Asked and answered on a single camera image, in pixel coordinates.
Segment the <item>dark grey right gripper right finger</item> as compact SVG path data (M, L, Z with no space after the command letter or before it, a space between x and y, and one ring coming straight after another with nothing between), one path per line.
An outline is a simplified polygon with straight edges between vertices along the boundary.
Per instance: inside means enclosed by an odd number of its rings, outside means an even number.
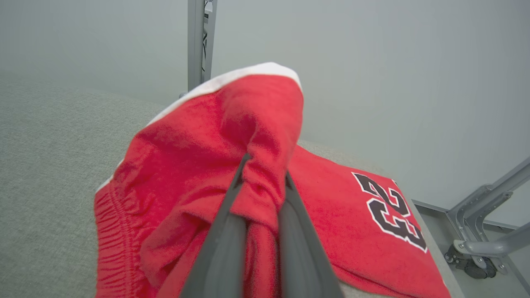
M342 298L343 292L306 207L288 172L279 212L283 298Z

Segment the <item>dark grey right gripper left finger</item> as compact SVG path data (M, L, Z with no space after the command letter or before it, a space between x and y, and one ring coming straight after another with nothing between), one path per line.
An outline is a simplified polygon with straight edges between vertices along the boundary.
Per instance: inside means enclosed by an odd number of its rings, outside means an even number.
M242 298L246 262L246 220L231 213L243 185L242 171L250 158L238 166L200 252L180 293L182 298Z

